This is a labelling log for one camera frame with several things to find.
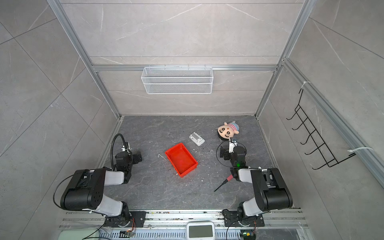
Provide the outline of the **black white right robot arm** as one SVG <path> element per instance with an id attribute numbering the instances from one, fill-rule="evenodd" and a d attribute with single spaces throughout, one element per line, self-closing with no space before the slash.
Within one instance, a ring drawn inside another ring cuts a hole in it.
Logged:
<path id="1" fill-rule="evenodd" d="M 217 160 L 222 158 L 231 163 L 229 166 L 231 174 L 222 182 L 222 185 L 236 180 L 252 184 L 254 191 L 254 197 L 241 202 L 237 210 L 222 210 L 226 227 L 248 227 L 252 224 L 263 227 L 265 225 L 263 214 L 293 206 L 292 195 L 279 169 L 250 168 L 245 160 L 247 150 L 241 146 L 230 147 L 229 150 L 220 146 L 217 151 L 220 152 Z"/>

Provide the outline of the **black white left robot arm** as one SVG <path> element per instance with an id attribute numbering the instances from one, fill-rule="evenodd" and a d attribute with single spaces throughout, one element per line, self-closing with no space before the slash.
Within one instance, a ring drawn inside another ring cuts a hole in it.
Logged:
<path id="1" fill-rule="evenodd" d="M 59 207 L 66 211 L 91 212 L 106 217 L 105 226 L 113 228 L 141 228 L 145 211 L 129 210 L 128 204 L 104 194 L 105 186 L 127 184 L 132 176 L 133 165 L 142 161 L 141 154 L 124 151 L 114 156 L 112 169 L 77 170 L 70 177 Z"/>

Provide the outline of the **red black screwdriver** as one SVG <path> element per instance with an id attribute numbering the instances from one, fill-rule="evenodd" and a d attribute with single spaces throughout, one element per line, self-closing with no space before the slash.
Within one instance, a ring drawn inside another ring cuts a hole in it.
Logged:
<path id="1" fill-rule="evenodd" d="M 221 188 L 223 185 L 225 185 L 226 183 L 228 183 L 228 182 L 231 181 L 232 179 L 233 179 L 233 176 L 232 176 L 232 175 L 228 176 L 228 177 L 221 183 L 221 185 L 218 186 L 218 187 L 214 190 L 214 192 L 216 192 L 219 188 Z"/>

